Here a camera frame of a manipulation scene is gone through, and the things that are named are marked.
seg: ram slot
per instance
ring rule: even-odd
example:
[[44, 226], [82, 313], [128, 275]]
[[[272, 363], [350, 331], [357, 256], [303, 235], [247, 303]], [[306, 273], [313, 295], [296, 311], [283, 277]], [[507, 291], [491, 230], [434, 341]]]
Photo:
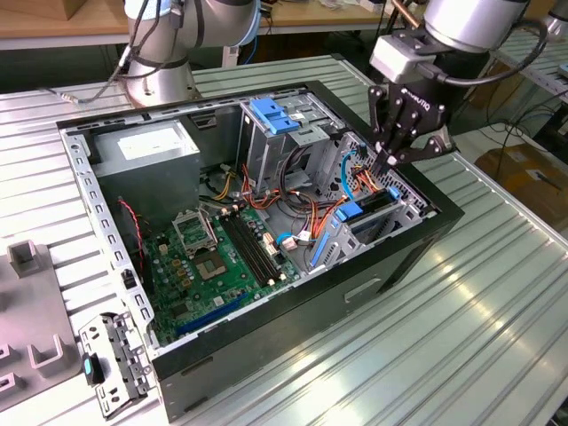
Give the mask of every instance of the ram slot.
[[241, 219], [224, 217], [220, 222], [245, 264], [255, 276], [258, 285], [266, 287], [270, 280], [276, 280], [279, 276], [278, 271]]

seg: white label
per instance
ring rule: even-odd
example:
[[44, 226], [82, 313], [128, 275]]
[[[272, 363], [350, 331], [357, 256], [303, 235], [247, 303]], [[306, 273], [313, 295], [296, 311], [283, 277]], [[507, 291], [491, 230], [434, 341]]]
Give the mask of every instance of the white label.
[[307, 242], [307, 241], [310, 240], [310, 237], [311, 237], [311, 236], [312, 236], [312, 234], [310, 233], [310, 231], [301, 231], [301, 232], [298, 234], [298, 239], [299, 239], [300, 241], [306, 241], [306, 242]]
[[538, 169], [535, 169], [535, 170], [527, 170], [526, 172], [527, 172], [527, 173], [529, 174], [529, 176], [530, 176], [531, 178], [533, 178], [534, 180], [541, 180], [541, 179], [540, 179], [540, 176], [546, 177], [546, 175], [545, 175], [544, 173], [542, 173], [542, 172], [541, 172], [540, 170], [538, 170]]
[[519, 153], [518, 151], [512, 151], [509, 154], [509, 157], [511, 157], [514, 161], [516, 162], [526, 162], [528, 161], [528, 158], [526, 158], [523, 153]]
[[292, 120], [302, 120], [304, 119], [304, 115], [302, 113], [290, 114], [289, 116]]
[[126, 160], [134, 160], [135, 158], [181, 148], [182, 144], [182, 140], [172, 128], [128, 136], [118, 141], [118, 146]]

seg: slotted aluminum worktable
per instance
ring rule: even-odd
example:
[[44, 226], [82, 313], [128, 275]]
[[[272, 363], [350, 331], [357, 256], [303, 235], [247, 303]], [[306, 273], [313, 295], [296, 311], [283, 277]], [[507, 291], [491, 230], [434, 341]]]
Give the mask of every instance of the slotted aluminum worktable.
[[[330, 57], [196, 73], [205, 95], [311, 79], [368, 118], [365, 78]], [[117, 87], [83, 111], [37, 91], [0, 96], [0, 249], [49, 245], [75, 332], [121, 304], [54, 122], [128, 108]], [[465, 211], [455, 229], [391, 292], [177, 424], [547, 421], [568, 395], [565, 242], [460, 156], [418, 168]], [[0, 414], [38, 423], [103, 424], [82, 375]], [[165, 424], [155, 390], [112, 424]]]

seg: green circuit board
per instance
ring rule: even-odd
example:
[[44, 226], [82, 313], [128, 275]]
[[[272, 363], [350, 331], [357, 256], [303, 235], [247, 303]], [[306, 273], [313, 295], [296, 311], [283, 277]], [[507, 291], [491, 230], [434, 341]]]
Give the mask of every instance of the green circuit board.
[[[253, 209], [246, 208], [240, 215], [253, 234], [258, 236], [267, 232]], [[224, 307], [233, 312], [299, 279], [296, 268], [288, 259], [281, 258], [281, 264], [271, 259], [286, 278], [277, 280], [273, 286], [259, 285], [226, 234], [219, 217], [211, 217], [209, 221], [217, 237], [217, 248], [196, 254], [193, 259], [186, 255], [173, 226], [144, 241], [154, 281], [154, 292], [147, 293], [154, 308], [154, 332], [162, 345], [176, 341], [180, 327], [191, 321]], [[183, 229], [180, 227], [180, 230], [186, 243], [199, 241], [205, 236], [203, 229], [194, 221]], [[160, 251], [160, 243], [165, 241], [167, 253]], [[203, 279], [203, 275], [214, 273], [218, 274]]]

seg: wooden desk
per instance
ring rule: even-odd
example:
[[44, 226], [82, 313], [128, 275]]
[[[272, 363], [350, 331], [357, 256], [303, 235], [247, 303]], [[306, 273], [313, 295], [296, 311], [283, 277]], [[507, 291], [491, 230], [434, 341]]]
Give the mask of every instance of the wooden desk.
[[[317, 0], [280, 2], [272, 11], [271, 34], [349, 31], [376, 28], [380, 16], [357, 5], [332, 11]], [[262, 19], [259, 34], [268, 32]], [[121, 0], [88, 0], [69, 21], [0, 11], [0, 50], [127, 43]]]

